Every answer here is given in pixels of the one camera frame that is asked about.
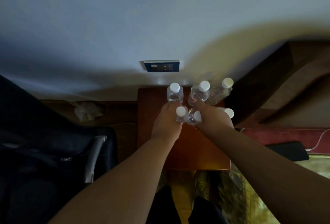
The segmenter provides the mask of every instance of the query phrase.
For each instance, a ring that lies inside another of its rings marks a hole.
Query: black pants
[[[220,210],[211,202],[202,197],[196,197],[194,201],[194,209],[188,219],[189,224],[226,224]],[[155,223],[181,224],[171,196],[170,186],[163,187],[153,199],[146,224]]]

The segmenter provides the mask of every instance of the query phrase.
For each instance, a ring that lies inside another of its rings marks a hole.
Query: black chair
[[[83,127],[0,75],[0,223],[47,223],[118,164],[111,127]]]

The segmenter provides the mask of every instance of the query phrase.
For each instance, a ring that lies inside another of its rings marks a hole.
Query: wooden table
[[[187,101],[189,92],[190,88],[185,87],[183,105],[188,109],[191,108]],[[153,122],[166,102],[166,87],[138,90],[137,148],[150,139]],[[167,157],[165,169],[229,170],[230,160],[198,129],[184,123],[180,137]]]

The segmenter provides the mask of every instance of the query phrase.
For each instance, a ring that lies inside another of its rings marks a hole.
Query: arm
[[[77,194],[49,223],[145,223],[165,159],[181,132],[175,114],[178,106],[165,104],[151,139]]]
[[[330,180],[234,130],[226,113],[198,102],[197,128],[237,166],[280,223],[328,223]]]

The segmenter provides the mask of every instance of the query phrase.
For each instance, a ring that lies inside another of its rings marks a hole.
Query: wall socket panel
[[[180,61],[143,61],[148,72],[179,72]]]

